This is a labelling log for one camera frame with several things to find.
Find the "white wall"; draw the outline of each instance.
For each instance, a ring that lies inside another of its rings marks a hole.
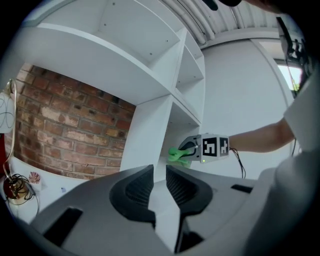
[[[242,40],[213,46],[203,54],[206,95],[202,133],[231,136],[277,122],[283,117],[293,99],[290,99],[291,93],[284,78],[273,69],[276,63],[268,62],[270,58],[267,60],[266,52],[262,54],[253,42]],[[287,145],[270,153],[239,154],[246,177],[257,179],[264,169],[276,167],[290,153],[291,146]],[[241,177],[239,163],[233,154],[211,163],[193,163],[192,168]]]

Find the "human arm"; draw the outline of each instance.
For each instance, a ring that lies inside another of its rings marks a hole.
[[[265,153],[275,151],[294,139],[284,118],[262,128],[229,137],[230,148],[238,151]]]

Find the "shelf board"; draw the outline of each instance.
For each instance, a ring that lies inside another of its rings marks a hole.
[[[159,0],[136,0],[159,16],[176,33],[185,26],[161,1]]]
[[[193,36],[190,34],[190,32],[188,31],[186,34],[186,38],[185,38],[185,46],[188,48],[188,50],[190,51],[191,55],[195,58],[201,58],[203,57],[203,53],[201,52],[197,42],[195,41],[195,39],[193,38]]]
[[[188,48],[185,46],[177,79],[177,86],[201,80],[203,78],[204,75],[198,63],[196,62],[195,58],[192,56]]]
[[[74,1],[75,0],[51,0],[47,3],[40,4],[23,20],[21,27],[34,27],[50,14]]]
[[[178,141],[185,136],[185,132],[199,130],[199,122],[172,95],[136,106],[125,143],[120,170],[154,165],[154,178],[157,181],[164,179],[163,168],[157,166],[164,139],[167,137],[167,133],[169,135],[173,133],[173,127],[177,127],[178,131],[181,132],[179,134],[177,131],[178,134],[175,134]],[[171,138],[171,143],[174,143],[176,139]]]
[[[134,105],[170,93],[157,75],[133,56],[77,29],[46,23],[26,27],[17,35],[14,50],[27,63],[89,84]]]
[[[180,41],[160,17],[133,0],[108,1],[99,31],[131,48],[148,63]]]
[[[125,142],[120,170],[157,166],[172,107],[172,96],[137,105]]]
[[[99,29],[105,7],[106,0],[71,1],[40,20],[40,23],[65,26],[93,34]]]
[[[177,99],[202,122],[205,104],[205,79],[192,81],[175,88]]]
[[[181,29],[177,34],[181,36],[181,41],[177,42],[148,65],[148,68],[158,76],[158,80],[169,90],[177,83],[187,29]]]

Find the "red brick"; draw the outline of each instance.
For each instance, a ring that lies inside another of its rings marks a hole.
[[[33,86],[39,89],[45,90],[49,84],[47,79],[37,76],[33,81]]]
[[[29,98],[35,100],[35,101],[41,102],[46,105],[49,105],[51,97],[52,97],[50,94],[48,94],[44,91],[35,89],[31,86],[26,86],[23,90],[23,94],[25,96],[28,96]]]
[[[71,102],[69,100],[53,96],[51,106],[56,110],[68,112]]]
[[[22,146],[21,147],[21,154],[29,159],[36,159],[36,155],[37,153],[35,153],[33,150],[25,147],[25,146]]]
[[[104,158],[95,156],[86,156],[77,154],[71,151],[66,151],[62,154],[62,159],[77,164],[92,165],[92,166],[104,166],[106,160]]]
[[[99,96],[101,94],[101,90],[83,82],[80,83],[80,90],[94,96]]]
[[[16,92],[18,94],[22,94],[26,84],[24,82],[19,81],[19,80],[15,80],[15,83],[16,83]]]
[[[110,136],[110,137],[115,137],[115,138],[119,138],[119,139],[123,139],[126,136],[126,133],[123,131],[120,131],[118,129],[112,129],[112,128],[106,128],[105,135]]]
[[[66,150],[72,150],[74,148],[74,142],[66,139],[59,138],[54,142],[54,146]]]
[[[38,114],[39,108],[40,108],[40,104],[38,102],[36,102],[36,101],[27,99],[25,101],[24,108],[26,110],[28,110],[29,112],[31,112],[32,114]]]
[[[57,82],[49,83],[47,91],[78,103],[83,103],[86,99],[86,95],[76,90],[76,88],[72,89]]]
[[[53,167],[55,169],[62,169],[66,171],[72,171],[73,170],[73,164],[71,162],[66,162],[58,159],[51,158],[49,156],[45,155],[37,155],[37,162]]]
[[[78,174],[73,172],[65,172],[65,173],[62,173],[62,175],[69,178],[81,179],[81,180],[93,180],[95,178],[95,176],[93,175],[83,175],[83,174]]]
[[[103,99],[89,96],[86,105],[101,112],[107,112],[109,103]]]
[[[43,142],[43,143],[47,143],[47,144],[50,144],[50,145],[53,145],[54,144],[54,141],[55,141],[55,137],[54,136],[51,136],[41,130],[38,131],[37,133],[37,139],[40,141],[40,142]]]
[[[21,160],[22,162],[27,162],[27,158],[25,157],[25,156],[23,156],[23,155],[21,155],[21,154],[19,154],[19,153],[15,153],[14,154],[14,156],[16,157],[16,158],[18,158],[19,160]]]
[[[74,171],[76,173],[94,174],[95,168],[93,166],[87,166],[86,164],[74,164]]]
[[[44,78],[51,81],[59,81],[61,78],[61,74],[45,69],[42,74]]]
[[[107,165],[112,167],[120,167],[121,159],[108,159]]]
[[[50,134],[47,134],[41,130],[37,132],[37,139],[40,142],[53,145],[58,148],[66,149],[66,150],[72,150],[74,148],[74,142],[70,140],[66,140],[63,138],[57,138],[55,136],[52,136]]]
[[[25,112],[23,110],[19,110],[17,112],[17,119],[23,120],[24,122],[34,125],[37,128],[43,129],[44,127],[44,121],[42,119],[39,119],[38,117],[35,117],[31,115],[28,112]]]
[[[109,139],[107,137],[97,136],[70,128],[66,129],[64,136],[72,140],[86,142],[89,144],[101,146],[107,146],[109,144]]]
[[[74,102],[84,103],[86,98],[87,98],[87,95],[85,95],[82,92],[79,92],[77,90],[72,93],[72,100]]]
[[[38,153],[42,153],[43,151],[43,145],[39,143],[38,141],[31,139],[27,136],[24,136],[21,133],[18,133],[16,136],[15,140],[15,152],[21,152],[21,147],[25,145],[27,146],[30,150]]]
[[[30,127],[24,123],[18,122],[18,130],[21,131],[24,135],[26,135],[29,138],[36,138],[38,135],[38,130]]]
[[[58,83],[58,82],[50,82],[48,85],[48,88],[46,90],[52,94],[57,94],[57,95],[63,96],[65,86],[63,84]]]
[[[101,157],[122,158],[123,151],[110,148],[100,148],[98,155]]]
[[[31,64],[29,64],[29,63],[24,63],[24,64],[22,65],[22,68],[21,68],[21,69],[24,70],[24,71],[30,72],[33,67],[34,67],[34,66],[31,65]]]
[[[57,159],[61,158],[61,150],[50,146],[44,147],[44,154]]]
[[[69,116],[67,114],[55,111],[49,107],[42,107],[40,112],[43,117],[56,121],[63,125],[77,127],[79,123],[79,118]]]
[[[45,121],[43,119],[40,119],[38,117],[33,118],[33,125],[39,129],[43,129],[45,125]]]
[[[136,106],[123,100],[123,99],[120,99],[119,100],[119,103],[118,103],[119,106],[121,106],[122,108],[124,108],[125,110],[128,110],[130,112],[135,112],[136,110]]]
[[[118,149],[118,150],[123,150],[123,149],[125,149],[125,142],[120,141],[120,140],[113,140],[112,141],[112,148]]]
[[[66,87],[69,87],[73,90],[78,89],[79,87],[79,81],[71,78],[71,77],[67,77],[65,75],[62,75],[60,78],[60,82],[65,85]]]
[[[117,128],[119,128],[119,129],[121,129],[121,130],[127,130],[127,131],[129,131],[129,129],[130,129],[130,125],[131,125],[131,122],[129,122],[129,121],[124,121],[124,120],[118,120],[117,122],[116,122],[116,127]]]
[[[16,98],[17,107],[24,108],[26,101],[27,101],[27,98],[25,96],[23,96],[23,95],[17,96],[17,98]]]
[[[105,101],[109,101],[109,102],[113,102],[113,98],[115,98],[115,96],[113,96],[103,90],[100,91],[99,97],[101,99],[104,99]]]
[[[73,105],[69,112],[71,114],[90,119],[94,122],[103,123],[110,126],[113,126],[115,124],[115,118],[113,116],[110,116],[107,113],[101,113],[99,111],[92,110],[86,106],[82,106],[79,104]]]
[[[87,120],[81,120],[79,128],[94,134],[101,134],[103,126],[101,124],[90,122]]]
[[[95,155],[98,151],[98,148],[96,146],[77,143],[75,145],[75,152],[85,155]]]
[[[117,117],[120,117],[120,118],[123,118],[123,119],[127,119],[127,120],[132,120],[134,114],[132,112],[129,112],[119,106],[116,106],[116,105],[112,105],[109,107],[109,113],[117,116]]]
[[[45,170],[46,172],[49,172],[49,173],[52,173],[52,174],[62,175],[61,170],[54,169],[54,168],[51,168],[51,167],[49,167],[49,166],[45,166],[45,167],[44,167],[44,170]]]
[[[48,131],[49,133],[62,135],[64,127],[62,125],[56,124],[54,122],[50,122],[49,120],[45,120],[44,122],[44,130]]]
[[[4,143],[5,143],[6,145],[11,145],[11,144],[12,144],[12,138],[9,137],[7,134],[8,134],[8,133],[6,133],[6,134],[4,135]]]
[[[31,166],[33,166],[33,167],[35,167],[35,168],[40,169],[40,170],[44,170],[44,169],[45,169],[45,166],[44,166],[43,164],[38,163],[38,162],[35,162],[35,161],[31,160],[31,159],[27,159],[25,162],[26,162],[28,165],[31,165]]]
[[[94,180],[95,178],[97,177],[94,175],[83,175],[84,180]]]
[[[35,76],[27,71],[20,70],[16,76],[16,79],[31,85],[35,79]]]
[[[42,76],[45,73],[45,69],[39,66],[33,66],[32,73]]]
[[[120,171],[119,168],[103,168],[103,167],[97,167],[95,169],[96,175],[111,175],[116,174]]]

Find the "white cable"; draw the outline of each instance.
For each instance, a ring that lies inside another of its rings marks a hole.
[[[209,40],[215,39],[215,34],[213,33],[209,23],[205,19],[204,15],[199,11],[199,9],[193,3],[193,1],[191,0],[182,0],[182,1],[189,7],[189,9],[192,11],[192,14],[200,21],[201,25],[204,27],[207,38]]]
[[[9,172],[7,172],[7,168],[6,168],[6,163],[9,161],[9,159],[11,158],[13,152],[14,152],[14,148],[15,148],[15,138],[16,138],[16,114],[17,114],[17,84],[16,81],[14,79],[10,79],[9,82],[6,84],[8,89],[9,89],[9,93],[11,94],[13,92],[12,89],[12,83],[14,84],[14,119],[13,119],[13,129],[12,129],[12,141],[11,141],[11,151],[8,155],[8,157],[6,158],[6,160],[4,161],[2,167],[5,173],[5,176],[12,181],[12,175],[11,175],[11,170],[9,169]]]
[[[202,0],[194,0],[194,2],[209,22],[212,32],[216,34],[219,29],[214,21],[214,12]]]

